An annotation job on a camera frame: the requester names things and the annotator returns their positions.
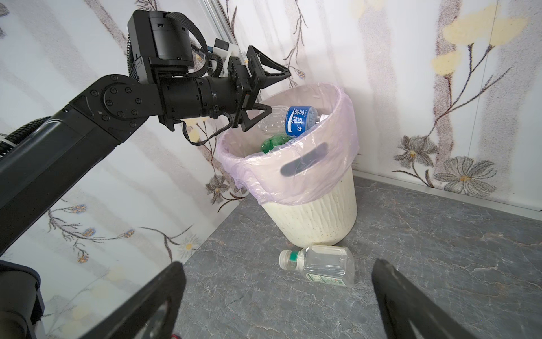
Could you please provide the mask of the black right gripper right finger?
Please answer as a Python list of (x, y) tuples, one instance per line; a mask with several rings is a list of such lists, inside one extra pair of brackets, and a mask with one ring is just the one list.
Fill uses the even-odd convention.
[(474, 337), (388, 261), (375, 261), (371, 280), (388, 338)]

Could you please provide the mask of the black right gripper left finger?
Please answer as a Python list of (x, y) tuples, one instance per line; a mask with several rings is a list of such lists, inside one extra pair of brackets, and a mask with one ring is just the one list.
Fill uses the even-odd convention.
[(175, 261), (84, 338), (170, 338), (186, 288), (183, 264)]

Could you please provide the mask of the small blue label bottle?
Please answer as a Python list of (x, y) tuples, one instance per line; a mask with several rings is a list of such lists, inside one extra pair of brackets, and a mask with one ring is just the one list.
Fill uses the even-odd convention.
[(267, 135), (283, 134), (296, 138), (313, 126), (320, 119), (316, 108), (312, 106), (272, 106), (272, 113), (258, 122), (257, 127)]

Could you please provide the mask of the green soda bottle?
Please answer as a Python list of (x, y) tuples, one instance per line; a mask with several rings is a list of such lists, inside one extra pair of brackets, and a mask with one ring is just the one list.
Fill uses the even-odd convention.
[(291, 139), (292, 137), (286, 134), (275, 134), (271, 136), (270, 138), (267, 138), (264, 142), (262, 142), (261, 151), (264, 154), (267, 154), (271, 152), (274, 148), (286, 144)]

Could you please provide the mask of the clear bottle white cap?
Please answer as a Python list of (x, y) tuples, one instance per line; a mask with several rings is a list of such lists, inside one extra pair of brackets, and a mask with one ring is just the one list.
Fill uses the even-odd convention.
[(299, 251), (284, 250), (278, 262), (281, 269), (298, 272), (313, 283), (355, 285), (354, 256), (347, 247), (311, 245)]

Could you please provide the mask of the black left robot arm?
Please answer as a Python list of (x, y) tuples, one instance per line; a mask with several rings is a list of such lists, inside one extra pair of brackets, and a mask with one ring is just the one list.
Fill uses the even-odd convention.
[[(250, 45), (245, 65), (227, 62), (225, 77), (206, 76), (211, 52), (184, 14), (137, 10), (128, 22), (129, 76), (96, 80), (51, 117), (34, 120), (1, 141), (1, 255), (65, 193), (149, 117), (170, 131), (188, 119), (225, 116), (230, 128), (250, 130), (272, 113), (257, 103), (264, 88), (290, 70)], [(194, 72), (193, 52), (203, 54)], [(45, 313), (39, 274), (1, 260), (1, 338), (37, 338)], [(82, 338), (171, 338), (186, 288), (182, 263), (168, 265)]]

